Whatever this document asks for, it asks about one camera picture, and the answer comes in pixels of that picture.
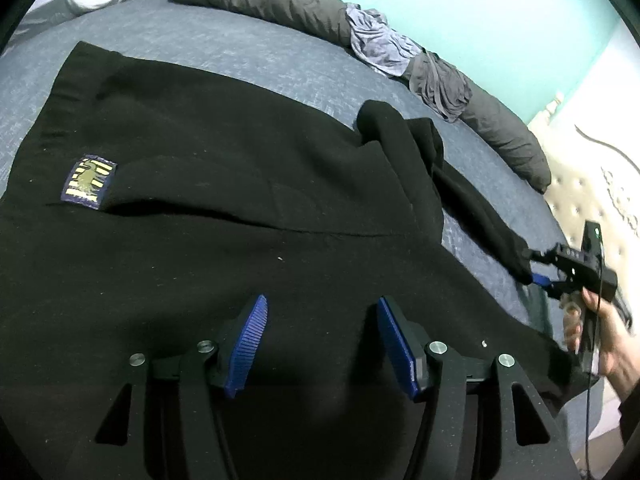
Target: human hand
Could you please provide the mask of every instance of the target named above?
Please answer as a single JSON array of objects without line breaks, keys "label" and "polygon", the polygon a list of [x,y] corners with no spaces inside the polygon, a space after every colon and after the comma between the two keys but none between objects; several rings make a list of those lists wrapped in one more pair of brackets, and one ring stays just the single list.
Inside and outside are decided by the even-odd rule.
[{"label": "human hand", "polygon": [[[582,326],[581,309],[587,307],[596,312],[598,295],[584,288],[570,296],[563,296],[564,342],[570,351],[580,347]],[[620,400],[625,400],[640,381],[640,341],[631,336],[618,315],[616,308],[608,301],[600,300],[600,375],[611,382]]]}]

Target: mattress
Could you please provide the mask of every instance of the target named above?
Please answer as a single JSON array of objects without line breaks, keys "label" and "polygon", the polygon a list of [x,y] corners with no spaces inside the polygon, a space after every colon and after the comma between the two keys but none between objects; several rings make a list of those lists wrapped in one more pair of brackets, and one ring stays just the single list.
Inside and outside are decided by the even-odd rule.
[{"label": "mattress", "polygon": [[[541,195],[466,124],[445,122],[401,82],[373,72],[347,50],[318,38],[247,16],[168,0],[135,0],[86,14],[46,30],[0,58],[0,193],[21,140],[79,40],[126,56],[245,80],[322,110],[352,128],[368,99],[388,102],[405,118],[430,117],[442,136],[446,159],[530,247],[544,250],[565,241]],[[517,284],[446,212],[442,244],[513,317],[561,343],[558,303],[534,285]],[[534,270],[555,277],[550,269]],[[602,382],[594,387],[591,400],[595,426]],[[584,407],[583,394],[569,402],[558,418],[572,450],[584,441]]]}]

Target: logo patch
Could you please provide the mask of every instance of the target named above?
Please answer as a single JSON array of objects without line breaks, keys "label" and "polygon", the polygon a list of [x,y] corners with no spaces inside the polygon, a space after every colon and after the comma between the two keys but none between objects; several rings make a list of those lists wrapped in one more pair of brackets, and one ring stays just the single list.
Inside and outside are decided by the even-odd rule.
[{"label": "logo patch", "polygon": [[117,164],[101,156],[85,155],[66,178],[60,199],[98,209],[116,167]]}]

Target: person's wrist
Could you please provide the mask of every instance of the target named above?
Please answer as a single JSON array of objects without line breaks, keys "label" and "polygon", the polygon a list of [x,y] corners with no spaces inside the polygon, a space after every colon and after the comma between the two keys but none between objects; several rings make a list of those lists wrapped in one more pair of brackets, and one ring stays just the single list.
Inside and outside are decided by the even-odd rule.
[{"label": "person's wrist", "polygon": [[607,379],[618,394],[620,402],[624,402],[640,382],[639,350],[640,346],[639,348],[624,349],[618,352],[616,355],[616,366],[611,373],[607,375]]}]

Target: crumpled cloth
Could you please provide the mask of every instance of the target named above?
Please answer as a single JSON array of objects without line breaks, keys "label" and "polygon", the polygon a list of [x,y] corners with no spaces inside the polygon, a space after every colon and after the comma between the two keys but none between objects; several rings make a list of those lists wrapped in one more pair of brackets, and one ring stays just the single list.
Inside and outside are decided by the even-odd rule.
[{"label": "crumpled cloth", "polygon": [[376,9],[362,10],[347,4],[351,25],[351,48],[356,56],[379,72],[400,77],[421,47],[404,34],[389,27],[386,16]]},{"label": "crumpled cloth", "polygon": [[402,78],[409,81],[411,92],[449,123],[460,116],[471,99],[469,78],[428,50],[410,61]]}]

